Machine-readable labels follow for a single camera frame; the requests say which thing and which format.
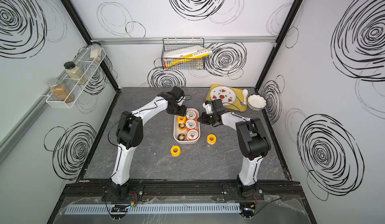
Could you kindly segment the yellow sealing tape roll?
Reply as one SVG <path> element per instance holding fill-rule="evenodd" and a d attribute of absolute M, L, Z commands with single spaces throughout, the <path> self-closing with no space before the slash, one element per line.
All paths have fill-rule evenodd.
<path fill-rule="evenodd" d="M 179 124 L 185 124 L 186 123 L 186 116 L 178 116 L 177 117 L 177 122 Z"/>
<path fill-rule="evenodd" d="M 181 149 L 179 146 L 175 145 L 170 149 L 171 155 L 173 157 L 178 157 L 181 154 Z"/>
<path fill-rule="evenodd" d="M 209 134 L 207 136 L 207 143 L 209 145 L 214 145 L 216 143 L 216 141 L 217 141 L 217 138 L 216 138 L 216 136 L 214 134 Z"/>

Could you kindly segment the yellow black tape roll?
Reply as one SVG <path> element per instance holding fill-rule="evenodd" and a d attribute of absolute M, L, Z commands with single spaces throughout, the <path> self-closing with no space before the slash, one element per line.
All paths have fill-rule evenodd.
<path fill-rule="evenodd" d="M 186 130 L 186 125 L 185 125 L 185 123 L 179 123 L 179 124 L 178 124 L 178 129 L 179 129 L 180 131 Z"/>
<path fill-rule="evenodd" d="M 179 134 L 178 136 L 177 136 L 177 140 L 178 141 L 185 141 L 186 140 L 186 135 L 185 134 Z"/>

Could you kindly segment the white plastic storage box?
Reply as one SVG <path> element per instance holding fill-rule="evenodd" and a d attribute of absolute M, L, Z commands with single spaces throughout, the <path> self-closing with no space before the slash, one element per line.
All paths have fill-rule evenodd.
<path fill-rule="evenodd" d="M 193 109 L 193 108 L 188 108 L 188 109 L 187 109 L 187 111 L 190 111 L 190 110 L 196 111 L 197 114 L 198 114 L 198 117 L 200 116 L 199 113 L 198 113 L 198 111 L 197 111 L 196 109 Z M 184 130 L 184 131 L 180 131 L 180 130 L 178 129 L 177 117 L 178 117 L 177 115 L 174 115 L 173 137 L 174 137 L 175 141 L 176 141 L 178 144 L 195 144 L 195 143 L 197 143 L 197 141 L 199 140 L 199 138 L 200 138 L 200 136 L 201 136 L 200 124 L 199 124 L 198 120 L 196 120 L 196 122 L 197 122 L 197 129 L 196 129 L 196 130 L 197 130 L 197 131 L 199 132 L 199 134 L 200 134 L 199 138 L 198 138 L 197 140 L 195 140 L 195 141 L 188 141 L 187 138 L 186 138 L 185 141 L 178 141 L 178 140 L 177 140 L 177 136 L 178 136 L 179 134 L 182 134 L 182 133 L 185 134 L 185 135 L 187 136 L 188 130 L 186 129 L 186 130 Z"/>

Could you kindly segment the orange sealing tape roll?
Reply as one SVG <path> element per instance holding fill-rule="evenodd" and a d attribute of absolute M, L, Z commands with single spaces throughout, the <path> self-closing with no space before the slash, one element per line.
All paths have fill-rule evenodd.
<path fill-rule="evenodd" d="M 198 114 L 194 110 L 187 111 L 186 113 L 186 119 L 187 120 L 194 120 L 196 121 L 198 119 Z"/>
<path fill-rule="evenodd" d="M 195 141 L 199 138 L 200 134 L 197 130 L 191 129 L 187 132 L 187 140 L 188 141 Z"/>
<path fill-rule="evenodd" d="M 188 119 L 185 123 L 186 129 L 188 131 L 190 130 L 196 130 L 197 129 L 197 122 L 193 119 Z"/>

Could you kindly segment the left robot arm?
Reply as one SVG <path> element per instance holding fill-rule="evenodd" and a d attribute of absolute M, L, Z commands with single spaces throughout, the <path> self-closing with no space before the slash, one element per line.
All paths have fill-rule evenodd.
<path fill-rule="evenodd" d="M 144 138 L 144 125 L 162 111 L 184 116 L 187 107 L 183 105 L 184 91 L 173 87 L 169 92 L 158 94 L 151 102 L 132 112 L 124 111 L 117 122 L 117 158 L 113 174 L 107 186 L 115 195 L 128 192 L 129 171 L 137 146 Z"/>

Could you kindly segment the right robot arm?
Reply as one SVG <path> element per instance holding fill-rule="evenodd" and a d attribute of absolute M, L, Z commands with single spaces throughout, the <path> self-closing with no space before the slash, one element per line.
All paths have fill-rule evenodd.
<path fill-rule="evenodd" d="M 224 125 L 237 132 L 243 163 L 238 180 L 242 187 L 254 186 L 258 171 L 265 156 L 271 150 L 266 130 L 260 118 L 246 118 L 227 110 L 221 100 L 205 101 L 205 111 L 198 121 L 213 127 Z"/>

